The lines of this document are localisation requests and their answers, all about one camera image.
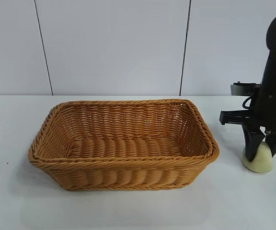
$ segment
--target woven wicker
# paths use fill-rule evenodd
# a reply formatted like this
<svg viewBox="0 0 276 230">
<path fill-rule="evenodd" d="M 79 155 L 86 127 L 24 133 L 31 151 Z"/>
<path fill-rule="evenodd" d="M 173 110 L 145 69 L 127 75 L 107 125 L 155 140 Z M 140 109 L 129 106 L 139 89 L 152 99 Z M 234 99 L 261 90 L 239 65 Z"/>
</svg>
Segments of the woven wicker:
<svg viewBox="0 0 276 230">
<path fill-rule="evenodd" d="M 188 100 L 78 101 L 54 107 L 29 161 L 67 190 L 184 187 L 219 148 Z"/>
</svg>

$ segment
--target white table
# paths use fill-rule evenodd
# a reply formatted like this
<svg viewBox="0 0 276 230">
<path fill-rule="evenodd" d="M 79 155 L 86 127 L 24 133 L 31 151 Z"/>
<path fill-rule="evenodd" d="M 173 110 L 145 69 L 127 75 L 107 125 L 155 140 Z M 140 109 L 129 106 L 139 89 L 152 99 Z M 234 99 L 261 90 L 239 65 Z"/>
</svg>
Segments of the white table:
<svg viewBox="0 0 276 230">
<path fill-rule="evenodd" d="M 143 100 L 153 96 L 0 96 L 0 230 L 276 230 L 276 157 L 268 174 L 241 164 L 241 126 L 222 126 L 221 110 L 241 97 L 193 101 L 220 146 L 197 180 L 166 191 L 69 192 L 30 165 L 27 151 L 49 110 L 74 100 Z"/>
</svg>

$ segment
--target rectangular basket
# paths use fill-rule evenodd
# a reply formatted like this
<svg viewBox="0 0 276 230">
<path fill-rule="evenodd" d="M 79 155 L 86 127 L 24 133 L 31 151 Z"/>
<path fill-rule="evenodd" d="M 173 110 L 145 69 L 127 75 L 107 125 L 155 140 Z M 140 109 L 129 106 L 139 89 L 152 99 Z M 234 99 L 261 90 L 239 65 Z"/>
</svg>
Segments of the rectangular basket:
<svg viewBox="0 0 276 230">
<path fill-rule="evenodd" d="M 181 99 L 61 103 L 29 149 L 31 164 L 67 190 L 181 188 L 218 155 L 198 109 Z"/>
</svg>

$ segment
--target white wall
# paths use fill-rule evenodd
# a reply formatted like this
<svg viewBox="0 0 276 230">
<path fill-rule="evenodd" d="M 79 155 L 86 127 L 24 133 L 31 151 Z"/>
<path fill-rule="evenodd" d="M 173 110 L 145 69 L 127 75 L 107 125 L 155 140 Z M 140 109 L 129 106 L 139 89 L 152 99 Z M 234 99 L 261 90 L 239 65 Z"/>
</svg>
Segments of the white wall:
<svg viewBox="0 0 276 230">
<path fill-rule="evenodd" d="M 0 0 L 0 94 L 51 94 L 33 0 Z"/>
<path fill-rule="evenodd" d="M 189 0 L 36 0 L 54 95 L 178 95 Z"/>
<path fill-rule="evenodd" d="M 260 82 L 276 0 L 192 0 L 182 95 L 227 95 Z"/>
<path fill-rule="evenodd" d="M 36 0 L 55 95 L 178 95 L 189 0 Z M 260 82 L 276 0 L 192 0 L 182 95 Z M 0 0 L 0 94 L 51 94 L 34 0 Z"/>
</svg>

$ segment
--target sponge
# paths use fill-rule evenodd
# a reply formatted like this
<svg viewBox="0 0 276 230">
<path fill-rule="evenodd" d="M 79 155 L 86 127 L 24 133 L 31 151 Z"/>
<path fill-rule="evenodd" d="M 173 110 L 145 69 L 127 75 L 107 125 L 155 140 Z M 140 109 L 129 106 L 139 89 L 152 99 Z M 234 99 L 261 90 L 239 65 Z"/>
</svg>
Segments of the sponge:
<svg viewBox="0 0 276 230">
<path fill-rule="evenodd" d="M 244 149 L 242 163 L 247 169 L 255 173 L 267 173 L 272 171 L 273 163 L 270 147 L 264 141 L 261 142 L 260 146 L 257 149 L 256 156 L 252 162 L 249 162 L 248 159 L 245 157 Z"/>
</svg>

